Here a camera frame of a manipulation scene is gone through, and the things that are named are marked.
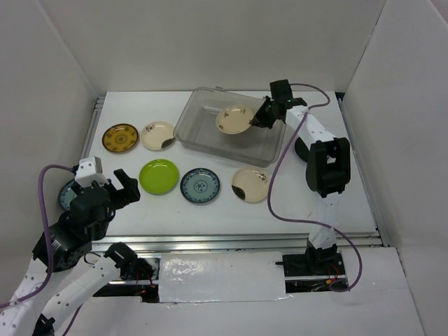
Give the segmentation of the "cream plate with floral marks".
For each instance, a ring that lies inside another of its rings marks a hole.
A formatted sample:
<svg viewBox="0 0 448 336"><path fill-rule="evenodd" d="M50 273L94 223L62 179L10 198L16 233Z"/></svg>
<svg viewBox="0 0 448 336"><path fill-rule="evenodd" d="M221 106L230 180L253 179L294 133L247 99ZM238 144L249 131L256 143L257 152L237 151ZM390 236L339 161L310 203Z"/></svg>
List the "cream plate with floral marks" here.
<svg viewBox="0 0 448 336"><path fill-rule="evenodd" d="M229 106L216 116L216 126L224 134L241 134L251 126L254 115L253 110L247 106Z"/></svg>

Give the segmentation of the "cream plate with black brushstroke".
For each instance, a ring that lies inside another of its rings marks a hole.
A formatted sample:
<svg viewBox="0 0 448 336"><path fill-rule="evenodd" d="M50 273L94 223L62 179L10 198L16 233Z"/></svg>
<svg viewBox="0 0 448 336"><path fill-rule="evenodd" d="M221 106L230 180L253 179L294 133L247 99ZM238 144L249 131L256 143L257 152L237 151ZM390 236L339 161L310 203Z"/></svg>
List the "cream plate with black brushstroke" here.
<svg viewBox="0 0 448 336"><path fill-rule="evenodd" d="M263 201L268 194L270 175L259 167L243 167L232 177L232 191L242 201L255 204Z"/></svg>

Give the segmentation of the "small blue floral plate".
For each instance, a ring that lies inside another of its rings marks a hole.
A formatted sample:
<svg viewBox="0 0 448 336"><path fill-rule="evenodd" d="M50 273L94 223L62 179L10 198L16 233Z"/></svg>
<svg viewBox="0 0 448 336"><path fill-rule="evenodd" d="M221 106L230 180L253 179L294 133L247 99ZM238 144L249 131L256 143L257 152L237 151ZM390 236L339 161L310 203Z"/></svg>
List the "small blue floral plate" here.
<svg viewBox="0 0 448 336"><path fill-rule="evenodd" d="M194 168L186 172L180 182L182 196L193 204L208 204L214 201L220 190L218 175L207 168Z"/></svg>

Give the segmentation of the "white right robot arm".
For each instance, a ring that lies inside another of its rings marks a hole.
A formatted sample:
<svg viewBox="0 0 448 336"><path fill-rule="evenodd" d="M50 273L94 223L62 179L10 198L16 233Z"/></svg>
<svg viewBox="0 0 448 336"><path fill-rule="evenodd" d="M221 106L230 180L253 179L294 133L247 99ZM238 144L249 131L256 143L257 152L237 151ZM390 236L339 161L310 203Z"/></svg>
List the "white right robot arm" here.
<svg viewBox="0 0 448 336"><path fill-rule="evenodd" d="M312 111L329 105L330 98L308 106L302 98L291 94L273 94L264 102L251 121L251 125L271 128L278 120L292 127L294 133L288 141L274 168L269 183L267 205L273 217L287 223L313 225L307 238L305 267L312 274L320 274L337 260L337 236L346 235L337 228L337 210L340 196L351 180L350 143L345 137L329 132L313 115ZM285 218L275 213L272 207L272 189L281 163L289 148L293 146L299 158L306 163L305 181L316 196L316 219Z"/></svg>

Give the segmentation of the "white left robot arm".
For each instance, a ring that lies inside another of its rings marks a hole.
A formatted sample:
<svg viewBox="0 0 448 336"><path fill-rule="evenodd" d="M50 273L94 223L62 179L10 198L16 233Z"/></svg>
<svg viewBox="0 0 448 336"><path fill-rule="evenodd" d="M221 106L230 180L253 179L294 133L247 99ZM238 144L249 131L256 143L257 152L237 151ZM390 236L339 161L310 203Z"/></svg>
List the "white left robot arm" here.
<svg viewBox="0 0 448 336"><path fill-rule="evenodd" d="M138 181L122 169L114 171L122 188L110 180L75 182L76 197L54 225L44 227L32 251L27 272L10 302L1 305L2 335L54 335L70 316L108 282L153 275L153 268L125 243L113 243L98 261L70 283L60 284L105 237L116 211L140 200Z"/></svg>

